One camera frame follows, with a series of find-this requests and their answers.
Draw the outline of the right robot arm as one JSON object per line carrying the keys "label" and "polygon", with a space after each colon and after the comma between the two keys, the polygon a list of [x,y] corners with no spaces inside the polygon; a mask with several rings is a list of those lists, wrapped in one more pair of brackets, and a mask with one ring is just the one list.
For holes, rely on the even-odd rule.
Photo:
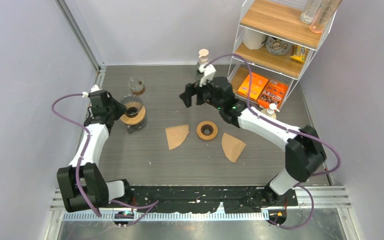
{"label": "right robot arm", "polygon": [[327,158],[313,127],[288,125],[249,107],[236,98],[226,77],[216,77],[204,85],[198,81],[188,83],[179,95],[187,108],[191,107],[193,96],[196,96],[196,105],[213,106],[226,123],[253,132],[284,151],[284,168],[263,189],[271,205],[279,205],[287,191],[306,182]]}

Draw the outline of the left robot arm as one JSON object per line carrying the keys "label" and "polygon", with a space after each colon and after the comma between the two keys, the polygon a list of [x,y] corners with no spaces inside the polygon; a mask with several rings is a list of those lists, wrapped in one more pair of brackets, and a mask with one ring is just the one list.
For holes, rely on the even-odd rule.
{"label": "left robot arm", "polygon": [[105,142],[114,123],[126,111],[126,106],[102,89],[82,92],[80,96],[90,100],[88,116],[84,123],[76,122],[55,109],[64,100],[62,96],[52,105],[52,112],[61,119],[81,127],[83,136],[73,160],[67,167],[59,168],[56,174],[60,194],[69,213],[91,210],[101,217],[100,208],[114,199],[121,207],[133,202],[133,193],[127,190],[124,180],[106,182],[98,168]]}

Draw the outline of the dark ribbed glass dripper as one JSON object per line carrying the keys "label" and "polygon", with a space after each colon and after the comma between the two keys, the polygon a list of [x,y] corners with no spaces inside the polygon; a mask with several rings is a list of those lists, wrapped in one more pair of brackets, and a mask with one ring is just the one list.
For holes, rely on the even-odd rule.
{"label": "dark ribbed glass dripper", "polygon": [[138,95],[134,94],[124,96],[120,99],[120,103],[126,106],[126,109],[129,107],[136,107],[140,110],[141,107],[144,106],[143,100]]}

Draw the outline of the large wooden ring holder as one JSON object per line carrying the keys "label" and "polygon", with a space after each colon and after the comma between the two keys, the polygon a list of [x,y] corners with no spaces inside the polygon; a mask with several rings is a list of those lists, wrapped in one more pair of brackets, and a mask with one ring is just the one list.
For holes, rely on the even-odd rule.
{"label": "large wooden ring holder", "polygon": [[120,117],[120,120],[129,126],[138,125],[146,118],[146,108],[142,106],[140,109],[131,106],[126,109],[125,113]]}

